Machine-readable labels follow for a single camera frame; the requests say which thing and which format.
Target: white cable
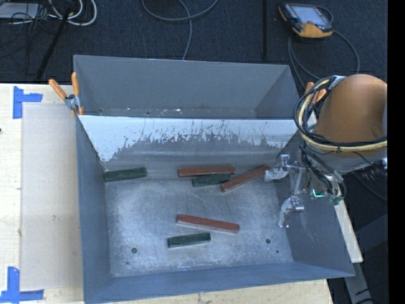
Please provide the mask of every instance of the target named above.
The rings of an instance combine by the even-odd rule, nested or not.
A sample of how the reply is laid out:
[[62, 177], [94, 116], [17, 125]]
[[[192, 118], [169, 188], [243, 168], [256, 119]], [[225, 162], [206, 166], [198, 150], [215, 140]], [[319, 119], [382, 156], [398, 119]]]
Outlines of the white cable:
[[[49, 16], [62, 19], [62, 18], [63, 18], [62, 14], [54, 7], [54, 5], [53, 5], [53, 3], [52, 3], [52, 0], [48, 0], [48, 1], [49, 1], [49, 4], [51, 5], [53, 11], [54, 11], [54, 12], [56, 13], [56, 15], [57, 15], [57, 16], [55, 16], [55, 15], [49, 15]], [[93, 17], [91, 18], [91, 20], [89, 20], [89, 21], [86, 22], [86, 23], [79, 23], [79, 22], [74, 22], [74, 21], [71, 20], [71, 19], [74, 19], [74, 18], [78, 17], [78, 16], [82, 13], [82, 11], [83, 11], [83, 1], [82, 1], [82, 0], [78, 0], [78, 1], [79, 1], [79, 3], [80, 3], [80, 9], [79, 9], [79, 11], [78, 11], [75, 15], [72, 15], [72, 16], [69, 16], [69, 17], [68, 17], [68, 23], [69, 23], [70, 25], [74, 25], [74, 26], [88, 26], [88, 25], [91, 25], [91, 24], [94, 23], [95, 20], [97, 19], [97, 6], [96, 6], [96, 2], [95, 2], [94, 0], [90, 0], [91, 3], [92, 3], [92, 6], [93, 6], [93, 10], [94, 10], [94, 14], [93, 14]]]
[[[79, 1], [79, 3], [80, 3], [79, 11], [78, 11], [75, 15], [69, 16], [69, 17], [68, 17], [68, 20], [69, 20], [69, 19], [74, 19], [74, 18], [80, 16], [80, 14], [82, 13], [82, 11], [83, 11], [83, 1], [82, 1], [82, 0], [78, 0], [78, 1]], [[49, 4], [51, 5], [52, 10], [56, 13], [56, 15], [51, 15], [51, 14], [49, 14], [48, 16], [53, 17], [53, 18], [62, 19], [62, 18], [63, 18], [63, 15], [55, 8], [55, 6], [54, 6], [52, 0], [48, 0], [48, 2], [49, 2]]]
[[189, 38], [187, 39], [187, 46], [186, 46], [186, 48], [185, 48], [185, 52], [184, 52], [183, 57], [182, 57], [182, 60], [185, 60], [185, 56], [187, 55], [187, 52], [188, 52], [188, 50], [189, 50], [190, 42], [191, 42], [191, 37], [192, 37], [192, 20], [193, 20], [193, 19], [196, 19], [197, 17], [199, 17], [199, 16], [201, 16], [201, 15], [207, 13], [207, 12], [209, 12], [212, 8], [214, 8], [214, 6], [215, 6], [216, 3], [218, 2], [218, 0], [215, 0], [214, 3], [213, 3], [211, 6], [209, 6], [208, 8], [206, 8], [205, 10], [203, 10], [203, 11], [200, 12], [200, 13], [196, 13], [195, 15], [190, 15], [189, 10], [187, 9], [186, 5], [183, 3], [182, 0], [177, 0], [177, 1], [183, 6], [185, 12], [187, 13], [187, 17], [182, 17], [182, 18], [165, 18], [165, 17], [159, 16], [159, 15], [153, 13], [152, 11], [150, 11], [150, 10], [146, 7], [145, 0], [142, 0], [142, 5], [143, 5], [144, 9], [145, 9], [151, 16], [156, 17], [157, 19], [164, 20], [164, 21], [168, 21], [168, 22], [181, 22], [181, 21], [184, 21], [184, 20], [188, 20], [188, 21], [189, 21], [189, 25], [190, 25]]

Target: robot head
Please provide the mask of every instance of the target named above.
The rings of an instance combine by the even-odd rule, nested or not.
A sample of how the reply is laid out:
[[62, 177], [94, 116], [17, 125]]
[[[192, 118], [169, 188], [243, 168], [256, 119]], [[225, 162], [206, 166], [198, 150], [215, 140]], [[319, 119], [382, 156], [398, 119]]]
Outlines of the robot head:
[[[312, 113], [316, 122], [310, 129]], [[387, 84], [372, 75], [333, 75], [310, 82], [294, 119], [306, 151], [323, 155], [323, 164], [339, 172], [387, 157]]]
[[[351, 75], [342, 79], [325, 98], [314, 133], [338, 143], [372, 142], [387, 135], [386, 108], [384, 81], [367, 74]], [[370, 150], [369, 154], [378, 151]]]

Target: wooden block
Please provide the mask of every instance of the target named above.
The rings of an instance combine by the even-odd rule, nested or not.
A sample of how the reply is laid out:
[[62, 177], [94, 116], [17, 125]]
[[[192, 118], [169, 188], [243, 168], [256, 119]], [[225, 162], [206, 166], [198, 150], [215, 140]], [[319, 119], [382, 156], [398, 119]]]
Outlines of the wooden block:
[[178, 214], [176, 223], [195, 227], [205, 227], [216, 231], [231, 232], [231, 233], [239, 232], [239, 224], [225, 222], [222, 220], [211, 220], [210, 218], [186, 214]]
[[231, 179], [229, 181], [224, 182], [221, 186], [220, 189], [222, 191], [228, 191], [232, 188], [235, 188], [241, 184], [244, 184], [245, 182], [251, 181], [253, 179], [256, 179], [262, 175], [265, 174], [266, 170], [269, 170], [270, 167], [267, 165], [263, 165], [257, 169], [254, 169], [244, 175], [240, 175], [234, 179]]
[[211, 241], [210, 233], [189, 234], [186, 236], [173, 236], [167, 239], [167, 247], [190, 246], [193, 244], [208, 243]]
[[115, 170], [115, 171], [105, 171], [103, 172], [103, 179], [106, 182], [109, 181], [121, 181], [129, 179], [137, 179], [146, 177], [146, 168], [133, 168], [126, 170]]
[[222, 184], [225, 181], [229, 181], [230, 178], [230, 174], [198, 175], [191, 178], [191, 183], [193, 187], [210, 186]]
[[195, 175], [234, 174], [235, 167], [189, 167], [177, 170], [179, 177], [192, 177]]

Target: cable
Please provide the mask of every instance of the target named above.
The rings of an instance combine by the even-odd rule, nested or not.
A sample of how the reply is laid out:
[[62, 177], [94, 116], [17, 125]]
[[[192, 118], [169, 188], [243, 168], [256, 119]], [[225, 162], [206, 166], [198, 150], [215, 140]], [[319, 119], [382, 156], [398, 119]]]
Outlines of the cable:
[[164, 20], [164, 21], [167, 21], [167, 22], [182, 22], [182, 21], [185, 21], [185, 20], [188, 20], [188, 21], [189, 21], [189, 25], [190, 25], [189, 38], [187, 39], [187, 45], [186, 45], [184, 54], [183, 54], [183, 56], [182, 56], [182, 60], [184, 60], [185, 57], [186, 57], [186, 55], [187, 55], [187, 52], [188, 52], [188, 50], [189, 50], [189, 47], [190, 47], [190, 42], [191, 42], [191, 37], [192, 37], [192, 21], [195, 20], [196, 18], [200, 17], [200, 16], [203, 16], [204, 14], [206, 14], [207, 12], [209, 12], [211, 9], [213, 9], [214, 6], [216, 5], [216, 3], [218, 2], [218, 0], [215, 0], [215, 1], [212, 3], [211, 6], [209, 6], [208, 8], [206, 8], [205, 10], [203, 10], [202, 12], [196, 13], [195, 15], [190, 15], [189, 10], [187, 9], [186, 5], [183, 3], [182, 0], [177, 0], [177, 1], [183, 6], [185, 12], [187, 13], [187, 17], [181, 17], [181, 18], [167, 18], [167, 17], [162, 17], [162, 16], [159, 16], [159, 15], [153, 13], [152, 11], [150, 11], [150, 10], [146, 7], [145, 0], [142, 0], [142, 5], [143, 5], [144, 9], [145, 9], [151, 16], [153, 16], [153, 17], [155, 17], [155, 18], [157, 18], [157, 19]]
[[[318, 7], [318, 8], [321, 8], [321, 9], [324, 9], [324, 10], [326, 10], [326, 11], [329, 13], [330, 18], [331, 18], [329, 22], [332, 23], [332, 22], [333, 22], [333, 14], [332, 14], [328, 9], [326, 9], [325, 7], [322, 7], [322, 6], [317, 6], [317, 7]], [[359, 57], [358, 52], [356, 51], [356, 48], [355, 48], [355, 47], [349, 42], [349, 40], [348, 40], [346, 37], [344, 37], [340, 32], [336, 31], [335, 29], [333, 30], [333, 32], [336, 33], [339, 37], [341, 37], [341, 38], [343, 39], [343, 41], [346, 42], [347, 45], [349, 45], [349, 47], [352, 49], [352, 51], [353, 51], [353, 53], [354, 53], [354, 55], [355, 55], [355, 57], [356, 57], [356, 64], [357, 64], [357, 65], [356, 65], [356, 71], [355, 71], [354, 73], [355, 73], [355, 74], [356, 74], [356, 73], [359, 73], [359, 71], [360, 71], [360, 57]], [[301, 94], [303, 94], [303, 92], [304, 92], [304, 90], [305, 90], [305, 84], [304, 84], [302, 78], [300, 77], [300, 75], [298, 74], [297, 67], [295, 66], [294, 62], [296, 62], [297, 65], [298, 65], [302, 70], [304, 70], [308, 75], [310, 75], [311, 77], [315, 78], [316, 80], [319, 80], [320, 77], [317, 76], [317, 75], [315, 75], [315, 74], [313, 74], [313, 73], [311, 73], [311, 72], [310, 72], [307, 68], [305, 68], [305, 66], [302, 65], [302, 63], [299, 62], [299, 60], [297, 59], [296, 55], [294, 54], [294, 52], [293, 52], [293, 50], [292, 50], [292, 38], [293, 38], [293, 36], [294, 36], [294, 34], [290, 34], [290, 35], [289, 35], [289, 39], [288, 39], [288, 43], [287, 43], [288, 54], [289, 54], [289, 58], [291, 59], [291, 65], [292, 65], [292, 67], [293, 67], [293, 69], [294, 69], [294, 71], [295, 71], [295, 73], [296, 73], [296, 76], [297, 76], [297, 78], [298, 78], [298, 80], [299, 80], [299, 83], [301, 84]]]

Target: green block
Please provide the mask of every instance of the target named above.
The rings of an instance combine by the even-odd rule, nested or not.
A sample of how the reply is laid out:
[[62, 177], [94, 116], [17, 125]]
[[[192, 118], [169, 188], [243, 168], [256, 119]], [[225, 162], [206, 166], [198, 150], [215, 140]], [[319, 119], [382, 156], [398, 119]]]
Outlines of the green block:
[[190, 246], [193, 244], [208, 243], [211, 241], [210, 233], [197, 233], [189, 234], [186, 236], [174, 236], [167, 239], [167, 246], [169, 248], [176, 248], [179, 246]]
[[121, 181], [121, 180], [143, 178], [146, 177], [146, 175], [147, 175], [146, 168], [142, 167], [116, 171], [105, 171], [103, 172], [103, 179], [106, 182]]
[[193, 187], [209, 186], [215, 184], [222, 184], [225, 181], [229, 181], [231, 174], [214, 174], [214, 175], [200, 175], [191, 178]]

